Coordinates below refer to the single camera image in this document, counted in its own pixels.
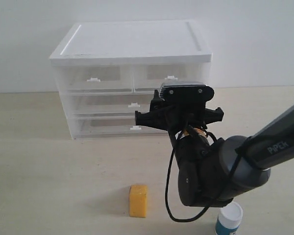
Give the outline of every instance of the sponge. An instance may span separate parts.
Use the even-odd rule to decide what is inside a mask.
[[[147,185],[132,185],[129,191],[129,216],[146,217]]]

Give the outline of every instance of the beige table surface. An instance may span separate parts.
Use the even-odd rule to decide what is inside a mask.
[[[216,89],[208,108],[222,107],[218,137],[252,135],[294,104],[294,87]],[[189,224],[170,221],[164,187],[167,136],[73,141],[57,93],[0,94],[0,235],[213,235],[218,209]],[[173,166],[170,205],[181,205]],[[131,184],[149,186],[148,215],[128,217]],[[235,199],[243,235],[294,235],[294,159],[269,182]]]

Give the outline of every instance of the drawer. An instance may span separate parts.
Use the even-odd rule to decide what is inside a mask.
[[[68,125],[74,139],[97,135],[166,133],[150,127],[135,126],[134,118],[68,119]]]
[[[62,93],[132,92],[131,66],[56,67]]]
[[[133,66],[135,92],[152,92],[168,81],[199,81],[206,83],[210,63],[159,64]]]
[[[134,116],[148,112],[153,94],[60,95],[68,118]]]

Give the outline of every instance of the white bottle cap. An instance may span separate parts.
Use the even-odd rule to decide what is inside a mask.
[[[237,228],[240,225],[242,218],[243,209],[236,202],[231,202],[227,206],[222,207],[218,215],[220,223],[228,229]]]

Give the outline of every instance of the white drawer top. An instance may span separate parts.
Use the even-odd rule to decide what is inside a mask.
[[[211,52],[196,21],[77,23],[50,59],[80,66],[204,63]]]

